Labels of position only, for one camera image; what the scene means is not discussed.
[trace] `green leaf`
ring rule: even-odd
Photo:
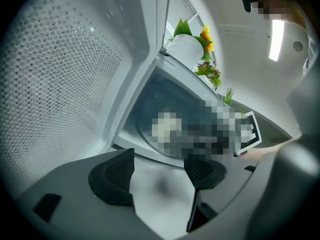
[[[201,58],[202,61],[210,62],[212,60],[210,53],[207,49],[204,49],[203,57]]]
[[[223,94],[224,97],[222,97],[222,101],[230,106],[232,104],[231,98],[233,94],[234,94],[234,90],[229,87],[228,90],[226,91],[226,94]]]
[[[206,75],[206,70],[202,66],[198,66],[198,71],[195,72],[198,76]]]
[[[213,78],[214,79],[219,79],[220,78],[220,74],[216,74]]]
[[[200,36],[194,36],[194,38],[199,41],[199,43],[202,45],[203,50],[207,50],[207,46],[212,43],[212,41],[206,40]]]
[[[174,30],[173,37],[175,37],[177,35],[181,35],[181,34],[192,36],[188,21],[187,20],[182,21],[182,19],[180,18],[180,20]]]
[[[221,80],[217,78],[213,78],[213,84],[215,88],[218,88],[218,86],[221,85]]]
[[[211,74],[211,73],[214,74],[214,73],[216,72],[213,67],[208,67],[206,71],[207,71],[208,73],[210,73],[210,74]]]

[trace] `fluorescent light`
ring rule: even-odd
[[[269,58],[278,61],[282,40],[284,38],[285,22],[282,20],[272,21],[272,40]]]

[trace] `white flower pot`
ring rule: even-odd
[[[178,34],[174,37],[166,53],[192,70],[204,56],[204,49],[197,39],[188,34]]]

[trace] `ceiling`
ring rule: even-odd
[[[242,0],[202,1],[222,44],[224,79],[218,92],[223,94],[232,87],[235,100],[258,111],[290,135],[298,134],[286,97],[303,76],[308,56],[306,32],[296,24],[285,23],[279,59],[273,61],[269,59],[271,20],[264,19],[255,8],[251,13],[245,12]],[[302,43],[301,52],[294,50],[295,41]]]

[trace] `sunflower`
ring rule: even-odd
[[[208,44],[208,46],[206,47],[206,49],[208,51],[213,52],[214,51],[214,46],[215,43],[213,42],[213,38],[210,36],[210,28],[209,26],[207,26],[207,24],[204,25],[204,27],[202,28],[201,34],[200,36],[202,38],[204,38],[205,40],[211,41],[212,43]]]

